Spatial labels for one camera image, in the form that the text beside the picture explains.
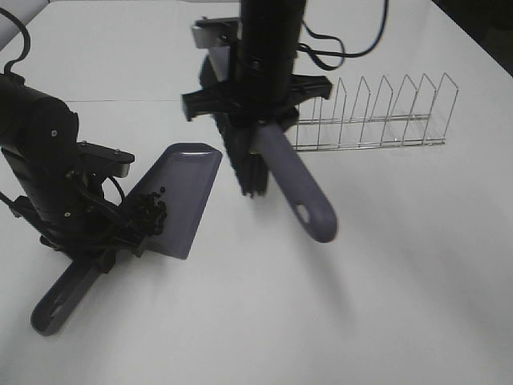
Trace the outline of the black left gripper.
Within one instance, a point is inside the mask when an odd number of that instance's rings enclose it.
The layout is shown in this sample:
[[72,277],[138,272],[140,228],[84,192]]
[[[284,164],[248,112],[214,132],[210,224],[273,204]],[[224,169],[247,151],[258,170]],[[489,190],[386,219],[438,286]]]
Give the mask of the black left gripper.
[[147,236],[131,229],[131,220],[105,200],[102,190],[106,179],[124,178],[131,163],[81,160],[46,169],[28,160],[11,160],[26,193],[13,202],[13,212],[39,231],[43,244],[73,261],[94,261],[101,274],[108,274],[117,252],[128,250],[141,257],[147,250]]

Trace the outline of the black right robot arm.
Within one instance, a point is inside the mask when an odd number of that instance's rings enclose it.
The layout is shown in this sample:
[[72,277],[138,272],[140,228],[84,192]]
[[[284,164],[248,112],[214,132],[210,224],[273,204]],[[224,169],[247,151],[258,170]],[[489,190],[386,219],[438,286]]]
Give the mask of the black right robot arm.
[[257,129],[276,124],[286,131],[297,106],[331,96],[325,76],[293,72],[306,3],[242,1],[231,18],[203,18],[192,25],[196,47],[208,53],[200,89],[181,96],[187,120],[211,115],[232,157],[248,155]]

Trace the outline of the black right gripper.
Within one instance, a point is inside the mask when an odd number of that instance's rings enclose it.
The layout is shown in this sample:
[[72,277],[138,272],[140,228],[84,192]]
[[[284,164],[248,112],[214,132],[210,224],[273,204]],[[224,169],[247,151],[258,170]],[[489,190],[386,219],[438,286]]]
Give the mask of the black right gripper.
[[276,123],[286,132],[299,120],[298,104],[331,96],[333,84],[325,76],[298,75],[292,68],[269,74],[268,79],[249,73],[249,78],[243,80],[228,68],[205,67],[200,72],[201,89],[181,96],[186,120],[228,114],[226,148],[246,155],[252,147],[256,124]]

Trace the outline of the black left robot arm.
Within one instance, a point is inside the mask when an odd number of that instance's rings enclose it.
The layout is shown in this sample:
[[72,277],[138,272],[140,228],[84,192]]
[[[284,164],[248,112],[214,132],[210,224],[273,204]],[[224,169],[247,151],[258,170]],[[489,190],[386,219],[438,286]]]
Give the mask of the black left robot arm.
[[1,199],[43,244],[108,272],[115,255],[143,253],[145,236],[102,184],[128,174],[129,152],[78,142],[79,117],[60,99],[1,77],[1,152],[24,190]]

